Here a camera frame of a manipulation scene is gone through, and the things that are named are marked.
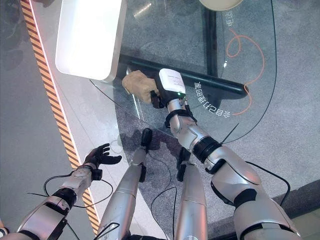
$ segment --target robotic hand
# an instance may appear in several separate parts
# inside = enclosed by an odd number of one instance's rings
[[[31,211],[23,220],[17,232],[3,237],[3,240],[56,240],[67,224],[71,208],[90,187],[94,180],[101,180],[100,164],[117,164],[121,156],[109,156],[109,143],[93,149],[83,165],[74,170],[62,186]]]
[[[159,90],[159,104],[169,112],[165,125],[213,175],[211,187],[214,193],[226,204],[235,207],[233,221],[237,238],[300,240],[294,224],[267,195],[254,169],[197,125],[186,100],[181,75],[171,69],[161,69],[155,83]]]

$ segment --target orange cable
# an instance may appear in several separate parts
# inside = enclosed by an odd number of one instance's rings
[[[264,56],[264,53],[262,52],[262,49],[260,48],[260,46],[259,46],[254,40],[252,40],[250,37],[248,37],[248,36],[246,36],[246,35],[238,35],[238,34],[236,34],[236,32],[235,32],[233,29],[231,29],[231,28],[229,28],[229,30],[234,34],[234,37],[229,41],[229,43],[228,43],[228,45],[227,45],[227,47],[226,47],[226,55],[227,55],[229,58],[234,58],[234,57],[236,57],[236,56],[240,53],[240,51],[241,51],[241,41],[240,41],[240,38],[247,39],[247,40],[249,40],[251,43],[253,43],[253,44],[258,48],[258,50],[259,50],[259,52],[260,52],[260,54],[261,54],[261,57],[262,57],[262,68],[261,68],[261,71],[260,71],[259,75],[258,75],[255,79],[246,82],[246,83],[244,84],[244,86],[243,86],[245,92],[246,92],[246,93],[248,94],[248,96],[249,96],[249,104],[248,104],[248,106],[247,106],[244,110],[242,110],[241,112],[232,113],[232,115],[236,116],[236,115],[240,115],[240,114],[243,114],[244,112],[246,112],[246,111],[250,108],[250,106],[251,106],[251,104],[252,104],[252,96],[251,96],[250,92],[247,90],[246,86],[248,86],[249,84],[253,84],[255,81],[257,81],[257,80],[262,76],[262,74],[263,74],[263,72],[264,72],[264,70],[265,70],[265,56]],[[237,41],[238,41],[238,51],[236,52],[236,54],[231,55],[231,54],[229,53],[229,48],[230,48],[231,43],[232,43],[235,39],[237,39]]]

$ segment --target white plastic casing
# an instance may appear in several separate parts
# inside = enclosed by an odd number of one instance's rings
[[[159,72],[159,77],[165,90],[186,94],[186,87],[179,72],[163,68]]]
[[[55,65],[64,74],[114,80],[127,0],[63,0]]]

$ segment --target tan fabric hand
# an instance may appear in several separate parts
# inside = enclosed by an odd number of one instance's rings
[[[122,80],[122,86],[127,92],[149,104],[151,103],[150,92],[153,90],[157,95],[159,94],[155,80],[148,78],[139,70],[125,76]]]

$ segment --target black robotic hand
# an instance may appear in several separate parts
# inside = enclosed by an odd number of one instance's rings
[[[83,164],[92,163],[99,167],[100,164],[113,165],[120,162],[122,156],[109,156],[110,144],[106,143],[93,149],[84,160]]]

